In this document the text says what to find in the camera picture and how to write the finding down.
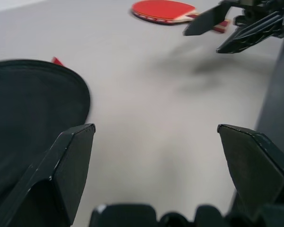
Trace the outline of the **black paddle case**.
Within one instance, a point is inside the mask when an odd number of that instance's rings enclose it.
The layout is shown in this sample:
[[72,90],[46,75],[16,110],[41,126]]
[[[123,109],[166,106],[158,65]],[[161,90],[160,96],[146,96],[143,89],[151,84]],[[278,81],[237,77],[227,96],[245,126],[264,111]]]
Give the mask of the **black paddle case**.
[[61,132],[86,122],[90,103],[87,84],[71,69],[0,61],[0,205]]

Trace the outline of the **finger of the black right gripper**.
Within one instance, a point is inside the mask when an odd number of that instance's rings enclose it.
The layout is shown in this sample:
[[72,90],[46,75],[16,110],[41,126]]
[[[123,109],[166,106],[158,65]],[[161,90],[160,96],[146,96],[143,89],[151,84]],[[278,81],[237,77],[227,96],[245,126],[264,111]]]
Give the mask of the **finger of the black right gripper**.
[[229,24],[229,21],[225,20],[225,17],[229,9],[229,4],[219,4],[201,13],[185,28],[183,35],[202,35],[210,30],[221,34],[225,33]]
[[242,26],[216,49],[217,53],[239,53],[264,40],[284,37],[283,15],[274,12],[253,24]]

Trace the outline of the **red table tennis paddle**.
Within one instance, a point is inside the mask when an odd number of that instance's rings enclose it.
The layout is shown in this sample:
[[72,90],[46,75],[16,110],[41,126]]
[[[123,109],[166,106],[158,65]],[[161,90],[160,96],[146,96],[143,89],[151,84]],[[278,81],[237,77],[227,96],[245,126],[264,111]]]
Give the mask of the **red table tennis paddle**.
[[199,16],[192,5],[173,0],[141,0],[131,7],[139,19],[162,25],[189,23]]

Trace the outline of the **red fuzzy zipper pull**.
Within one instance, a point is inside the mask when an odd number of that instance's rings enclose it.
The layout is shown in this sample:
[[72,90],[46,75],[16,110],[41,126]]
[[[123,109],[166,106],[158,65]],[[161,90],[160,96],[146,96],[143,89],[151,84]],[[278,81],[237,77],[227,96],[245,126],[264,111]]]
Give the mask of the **red fuzzy zipper pull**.
[[58,58],[56,58],[56,57],[53,57],[52,60],[51,60],[51,62],[52,62],[53,64],[60,65],[60,66],[63,66],[63,67],[64,67],[64,65],[62,64],[62,62],[61,62]]

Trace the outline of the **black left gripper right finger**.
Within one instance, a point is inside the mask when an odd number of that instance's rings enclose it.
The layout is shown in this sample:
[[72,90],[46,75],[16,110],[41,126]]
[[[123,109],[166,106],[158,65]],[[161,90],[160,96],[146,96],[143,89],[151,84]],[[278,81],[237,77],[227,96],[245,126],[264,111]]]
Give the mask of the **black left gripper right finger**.
[[235,207],[253,218],[266,204],[284,204],[284,152],[251,129],[220,124],[217,132],[238,195]]

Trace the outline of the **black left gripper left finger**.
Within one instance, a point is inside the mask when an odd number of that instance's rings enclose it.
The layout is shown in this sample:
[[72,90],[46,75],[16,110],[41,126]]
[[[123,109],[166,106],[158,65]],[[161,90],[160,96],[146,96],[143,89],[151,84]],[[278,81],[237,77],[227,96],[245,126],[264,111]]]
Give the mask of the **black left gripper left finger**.
[[70,227],[84,191],[94,124],[62,132],[0,204],[0,227]]

